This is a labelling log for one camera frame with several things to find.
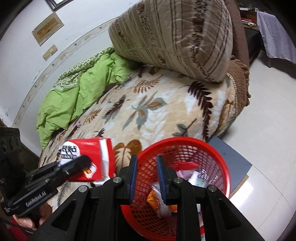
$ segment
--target green blanket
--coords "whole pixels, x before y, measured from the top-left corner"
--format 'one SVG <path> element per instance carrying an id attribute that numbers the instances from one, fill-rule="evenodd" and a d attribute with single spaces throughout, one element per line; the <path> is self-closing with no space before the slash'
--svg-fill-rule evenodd
<path id="1" fill-rule="evenodd" d="M 66 130 L 103 95 L 105 86 L 123 83 L 138 67 L 139 63 L 120 57 L 109 47 L 63 73 L 38 111 L 36 130 L 41 146 L 47 146 L 55 130 Z"/>

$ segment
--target white cloth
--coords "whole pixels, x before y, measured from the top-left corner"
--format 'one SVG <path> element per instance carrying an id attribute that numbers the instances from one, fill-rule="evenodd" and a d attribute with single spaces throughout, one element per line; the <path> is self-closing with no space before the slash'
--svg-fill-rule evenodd
<path id="1" fill-rule="evenodd" d="M 257 12 L 257 25 L 267 56 L 287 59 L 296 64 L 296 48 L 277 18 L 265 12 Z"/>

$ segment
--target black cable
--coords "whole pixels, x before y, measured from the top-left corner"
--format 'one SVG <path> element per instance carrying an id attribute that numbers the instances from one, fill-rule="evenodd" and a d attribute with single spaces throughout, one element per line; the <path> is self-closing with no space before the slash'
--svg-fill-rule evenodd
<path id="1" fill-rule="evenodd" d="M 9 225 L 11 225 L 11 226 L 14 226 L 14 227 L 20 228 L 25 234 L 26 234 L 26 233 L 30 233 L 30 234 L 32 234 L 32 233 L 34 233 L 34 231 L 35 231 L 35 230 L 33 230 L 33 229 L 25 228 L 25 227 L 23 227 L 23 226 L 21 226 L 21 225 L 19 225 L 19 224 L 13 223 L 13 222 L 11 222 L 11 221 L 5 219 L 5 218 L 0 217 L 0 219 L 1 219 L 3 222 L 5 222 L 5 223 L 7 223 L 7 224 L 9 224 Z"/>

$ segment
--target decorative tile border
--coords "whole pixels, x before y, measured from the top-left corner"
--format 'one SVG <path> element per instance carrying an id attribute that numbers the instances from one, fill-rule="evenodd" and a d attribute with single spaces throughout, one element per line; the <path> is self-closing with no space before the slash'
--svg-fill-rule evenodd
<path id="1" fill-rule="evenodd" d="M 13 127 L 18 127 L 20 125 L 20 122 L 28 109 L 28 106 L 30 105 L 31 101 L 41 88 L 41 86 L 45 83 L 45 81 L 48 79 L 48 77 L 51 75 L 51 73 L 60 66 L 66 59 L 68 59 L 76 50 L 78 50 L 81 46 L 86 44 L 88 41 L 90 41 L 92 38 L 98 36 L 102 32 L 105 32 L 109 29 L 110 24 L 115 20 L 116 18 L 113 18 L 86 33 L 82 37 L 80 37 L 78 40 L 76 40 L 74 43 L 72 43 L 68 48 L 66 48 L 64 51 L 60 53 L 58 57 L 55 58 L 54 61 L 49 64 L 49 66 L 42 72 L 42 74 L 38 77 L 38 75 L 35 77 L 34 80 L 36 80 L 31 87 L 30 91 L 26 95 L 16 117 L 13 123 Z"/>

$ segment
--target wall outlet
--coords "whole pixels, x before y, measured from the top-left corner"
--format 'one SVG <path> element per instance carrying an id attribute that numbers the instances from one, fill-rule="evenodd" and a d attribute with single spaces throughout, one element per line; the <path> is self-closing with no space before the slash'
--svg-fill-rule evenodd
<path id="1" fill-rule="evenodd" d="M 45 59 L 45 61 L 47 61 L 50 56 L 52 56 L 55 52 L 57 52 L 57 47 L 55 45 L 52 45 L 49 50 L 47 50 L 44 55 L 43 58 Z"/>

